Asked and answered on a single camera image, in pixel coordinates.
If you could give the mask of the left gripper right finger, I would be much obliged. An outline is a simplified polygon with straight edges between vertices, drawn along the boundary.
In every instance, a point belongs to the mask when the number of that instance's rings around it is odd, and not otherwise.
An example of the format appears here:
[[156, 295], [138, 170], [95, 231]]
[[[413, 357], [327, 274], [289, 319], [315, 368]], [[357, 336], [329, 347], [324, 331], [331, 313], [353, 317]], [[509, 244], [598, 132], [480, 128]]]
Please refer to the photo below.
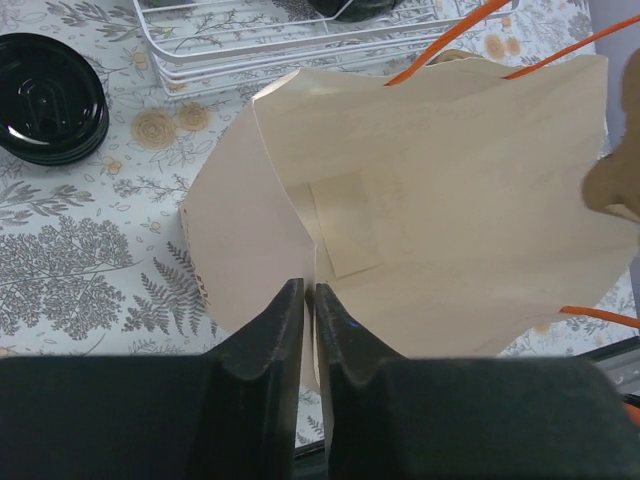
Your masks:
[[332, 479], [635, 479], [622, 396], [575, 357], [410, 359], [315, 291]]

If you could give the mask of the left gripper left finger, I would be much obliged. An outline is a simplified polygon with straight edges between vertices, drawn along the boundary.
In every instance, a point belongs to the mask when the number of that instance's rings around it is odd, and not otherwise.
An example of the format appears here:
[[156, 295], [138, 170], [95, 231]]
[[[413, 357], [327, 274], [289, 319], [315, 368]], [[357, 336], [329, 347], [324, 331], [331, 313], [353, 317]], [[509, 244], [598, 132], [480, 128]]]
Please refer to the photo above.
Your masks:
[[1, 363], [5, 479], [289, 479], [304, 285], [210, 351]]

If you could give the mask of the paper takeout bag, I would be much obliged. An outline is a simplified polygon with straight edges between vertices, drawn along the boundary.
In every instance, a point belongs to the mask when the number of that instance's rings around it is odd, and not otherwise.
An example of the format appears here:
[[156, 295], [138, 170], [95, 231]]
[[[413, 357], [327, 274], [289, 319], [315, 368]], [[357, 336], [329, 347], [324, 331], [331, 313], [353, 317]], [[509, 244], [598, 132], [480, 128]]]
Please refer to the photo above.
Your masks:
[[598, 54], [280, 78], [180, 208], [206, 309], [235, 332], [326, 283], [399, 353], [453, 357], [596, 305], [639, 247], [639, 182], [600, 159], [607, 87]]

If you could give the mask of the single cardboard cup carrier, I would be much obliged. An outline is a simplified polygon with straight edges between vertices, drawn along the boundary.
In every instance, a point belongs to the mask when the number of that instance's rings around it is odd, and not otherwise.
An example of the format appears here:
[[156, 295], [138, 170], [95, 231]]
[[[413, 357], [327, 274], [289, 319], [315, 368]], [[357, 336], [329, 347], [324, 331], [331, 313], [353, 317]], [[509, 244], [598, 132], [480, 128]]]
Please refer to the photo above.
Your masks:
[[627, 61], [621, 81], [625, 133], [582, 182], [582, 198], [592, 211], [639, 223], [639, 50]]

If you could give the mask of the black cup lids stack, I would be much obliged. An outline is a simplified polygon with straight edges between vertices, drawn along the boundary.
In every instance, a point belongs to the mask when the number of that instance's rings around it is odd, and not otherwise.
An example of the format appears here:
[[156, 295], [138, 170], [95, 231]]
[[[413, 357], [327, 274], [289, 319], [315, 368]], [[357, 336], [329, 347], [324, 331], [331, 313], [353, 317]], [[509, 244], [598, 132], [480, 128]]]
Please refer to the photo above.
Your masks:
[[77, 51], [31, 33], [1, 36], [1, 147], [35, 165], [93, 154], [107, 137], [101, 81]]

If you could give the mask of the floral table mat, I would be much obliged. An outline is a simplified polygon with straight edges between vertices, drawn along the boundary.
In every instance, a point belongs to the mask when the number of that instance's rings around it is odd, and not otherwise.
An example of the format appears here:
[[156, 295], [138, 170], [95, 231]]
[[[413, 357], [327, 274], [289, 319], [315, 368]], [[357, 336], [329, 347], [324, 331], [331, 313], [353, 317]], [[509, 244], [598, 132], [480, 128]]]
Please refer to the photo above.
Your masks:
[[226, 331], [206, 314], [179, 206], [252, 94], [173, 97], [161, 86], [136, 1], [5, 1], [5, 34], [77, 50], [110, 113], [101, 147], [62, 167], [1, 156], [1, 352], [194, 353]]

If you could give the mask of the black round plate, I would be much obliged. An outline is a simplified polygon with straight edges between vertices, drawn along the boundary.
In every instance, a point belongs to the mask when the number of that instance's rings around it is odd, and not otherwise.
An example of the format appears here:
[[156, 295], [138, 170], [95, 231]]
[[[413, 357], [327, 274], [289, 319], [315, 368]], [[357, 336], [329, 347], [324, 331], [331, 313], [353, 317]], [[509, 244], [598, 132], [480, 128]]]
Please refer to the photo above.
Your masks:
[[356, 23], [389, 14], [403, 0], [309, 0], [308, 3], [325, 18]]

